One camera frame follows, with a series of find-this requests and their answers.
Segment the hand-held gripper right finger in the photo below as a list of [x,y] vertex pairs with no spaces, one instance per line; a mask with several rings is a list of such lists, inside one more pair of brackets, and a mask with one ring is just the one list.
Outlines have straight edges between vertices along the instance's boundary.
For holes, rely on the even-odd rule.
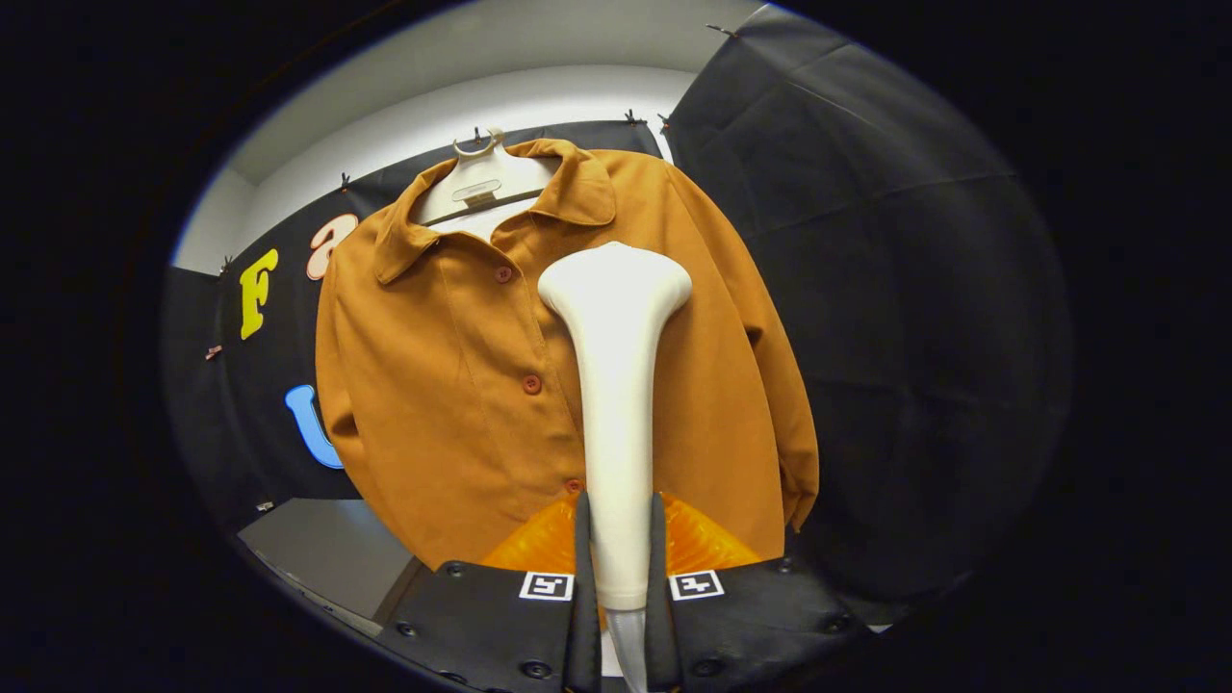
[[717,527],[680,499],[650,506],[644,657],[652,691],[816,692],[872,631],[809,564],[721,567]]

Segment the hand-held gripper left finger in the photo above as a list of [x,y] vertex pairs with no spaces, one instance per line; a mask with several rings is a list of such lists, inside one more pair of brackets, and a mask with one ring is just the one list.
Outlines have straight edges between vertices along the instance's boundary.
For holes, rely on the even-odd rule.
[[515,571],[446,561],[411,580],[375,644],[445,692],[599,692],[602,629],[585,492],[570,496],[574,566]]

